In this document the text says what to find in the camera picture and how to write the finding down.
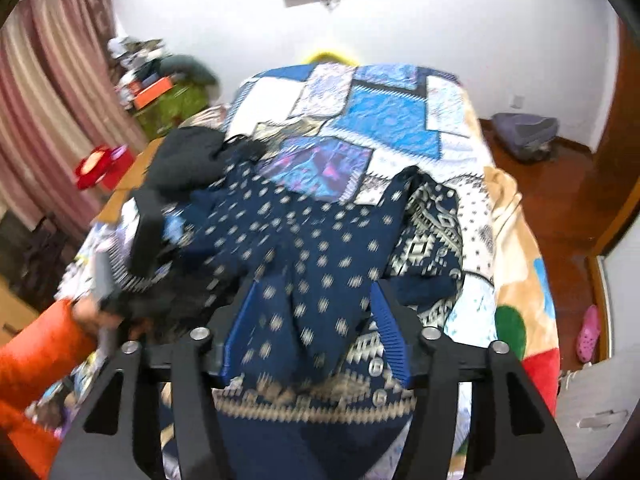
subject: orange box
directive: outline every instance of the orange box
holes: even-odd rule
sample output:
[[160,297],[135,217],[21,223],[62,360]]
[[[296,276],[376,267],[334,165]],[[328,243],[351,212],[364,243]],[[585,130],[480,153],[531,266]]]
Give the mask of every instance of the orange box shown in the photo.
[[174,84],[171,80],[168,77],[163,77],[136,95],[135,99],[133,99],[133,104],[137,110],[140,110],[140,108],[145,107],[173,87]]

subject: metal screw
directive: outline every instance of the metal screw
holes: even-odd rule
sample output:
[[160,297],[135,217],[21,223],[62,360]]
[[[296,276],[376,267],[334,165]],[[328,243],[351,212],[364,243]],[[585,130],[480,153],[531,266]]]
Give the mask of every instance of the metal screw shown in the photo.
[[436,339],[440,339],[442,332],[438,330],[434,326],[428,326],[427,328],[422,329],[422,337],[428,339],[430,341],[435,341]]
[[209,329],[205,326],[199,326],[191,330],[190,336],[191,336],[191,339],[200,341],[201,339],[205,339],[209,337]]
[[504,341],[494,341],[491,343],[491,350],[497,354],[507,354],[509,352],[509,345]]
[[121,348],[125,354],[133,354],[133,352],[137,352],[140,348],[140,343],[137,341],[127,341]]

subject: striped curtain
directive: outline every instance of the striped curtain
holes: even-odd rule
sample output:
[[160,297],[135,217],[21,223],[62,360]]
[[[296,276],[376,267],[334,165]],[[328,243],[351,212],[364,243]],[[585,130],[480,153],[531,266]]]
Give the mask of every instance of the striped curtain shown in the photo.
[[30,228],[52,212],[82,239],[101,196],[76,189],[78,162],[146,146],[113,91],[112,33],[108,0],[21,0],[0,30],[0,202]]

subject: white wall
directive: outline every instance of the white wall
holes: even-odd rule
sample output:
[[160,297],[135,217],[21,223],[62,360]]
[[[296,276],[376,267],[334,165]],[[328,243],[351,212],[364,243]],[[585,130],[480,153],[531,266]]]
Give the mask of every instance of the white wall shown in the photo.
[[640,216],[604,258],[603,268],[609,300],[612,353],[615,355],[640,340]]
[[555,116],[561,135],[597,145],[614,87],[617,33],[606,0],[114,0],[128,34],[162,37],[220,77],[223,99],[261,70],[337,48],[362,64],[456,73],[481,117]]

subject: pink shoe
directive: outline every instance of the pink shoe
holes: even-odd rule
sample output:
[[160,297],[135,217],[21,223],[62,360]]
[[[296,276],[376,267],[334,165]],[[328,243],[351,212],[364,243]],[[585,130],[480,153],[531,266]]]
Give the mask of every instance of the pink shoe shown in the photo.
[[591,361],[599,336],[600,317],[598,316],[598,307],[591,305],[584,313],[582,328],[575,342],[575,351],[580,361],[583,363]]

